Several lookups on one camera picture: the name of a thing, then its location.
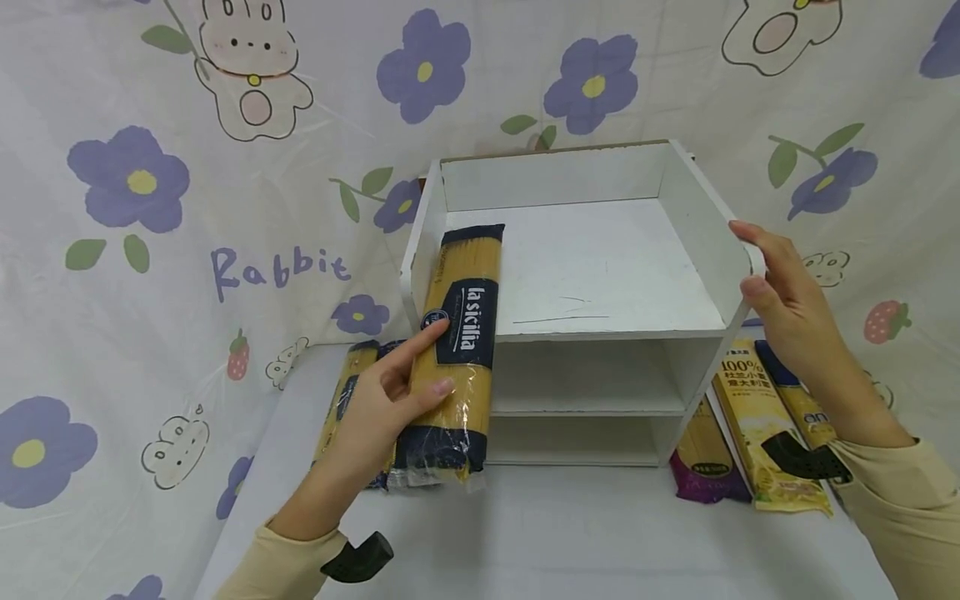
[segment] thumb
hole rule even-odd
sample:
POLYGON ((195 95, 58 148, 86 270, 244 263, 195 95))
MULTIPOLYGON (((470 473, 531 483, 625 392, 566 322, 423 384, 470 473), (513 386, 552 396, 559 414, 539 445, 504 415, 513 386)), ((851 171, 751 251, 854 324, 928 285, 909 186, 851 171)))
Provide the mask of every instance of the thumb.
POLYGON ((425 385, 398 402, 404 425, 438 406, 453 392, 453 377, 447 377, 425 385))
POLYGON ((774 324, 784 317, 786 306, 777 290, 761 276, 749 276, 740 282, 743 299, 750 304, 764 324, 774 324))

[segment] left hand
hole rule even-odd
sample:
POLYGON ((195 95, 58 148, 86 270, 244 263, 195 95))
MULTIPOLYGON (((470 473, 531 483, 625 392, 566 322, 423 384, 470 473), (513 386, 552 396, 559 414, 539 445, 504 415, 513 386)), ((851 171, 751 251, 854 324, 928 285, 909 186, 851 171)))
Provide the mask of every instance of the left hand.
POLYGON ((433 323, 360 374, 337 434, 321 458, 324 468, 366 486, 384 469, 400 431, 453 392, 448 377, 410 393, 414 359, 437 341, 449 321, 433 323))

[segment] pencil mark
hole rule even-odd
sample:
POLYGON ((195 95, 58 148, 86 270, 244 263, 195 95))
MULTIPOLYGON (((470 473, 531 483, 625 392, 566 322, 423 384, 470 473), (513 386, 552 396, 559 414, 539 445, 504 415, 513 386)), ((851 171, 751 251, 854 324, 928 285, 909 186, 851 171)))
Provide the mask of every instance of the pencil mark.
POLYGON ((520 325, 525 323, 545 323, 547 321, 565 321, 567 319, 609 319, 607 315, 601 315, 596 317, 555 317, 553 319, 534 319, 533 321, 514 321, 514 325, 520 325))

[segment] fingernail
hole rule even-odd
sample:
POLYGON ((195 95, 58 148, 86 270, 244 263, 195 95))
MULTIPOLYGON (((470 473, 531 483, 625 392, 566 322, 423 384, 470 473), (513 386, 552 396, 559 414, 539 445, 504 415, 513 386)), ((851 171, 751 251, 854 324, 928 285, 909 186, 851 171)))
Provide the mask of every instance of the fingernail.
POLYGON ((453 377, 441 379, 433 384, 433 393, 437 396, 446 396, 450 392, 453 392, 453 377))
POLYGON ((767 289, 767 282, 761 276, 749 276, 740 282, 740 291, 744 296, 758 296, 767 289))

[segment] beige sleeve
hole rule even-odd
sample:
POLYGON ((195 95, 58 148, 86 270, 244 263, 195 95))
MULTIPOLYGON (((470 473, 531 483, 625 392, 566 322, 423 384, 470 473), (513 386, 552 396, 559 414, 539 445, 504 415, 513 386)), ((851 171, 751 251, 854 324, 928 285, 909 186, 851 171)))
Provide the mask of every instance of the beige sleeve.
POLYGON ((907 448, 830 443, 853 475, 837 486, 900 600, 960 593, 957 476, 927 442, 907 448))
POLYGON ((215 600, 311 600, 326 576, 320 568, 333 560, 347 538, 331 531, 312 541, 288 540, 266 525, 257 528, 253 543, 215 600))

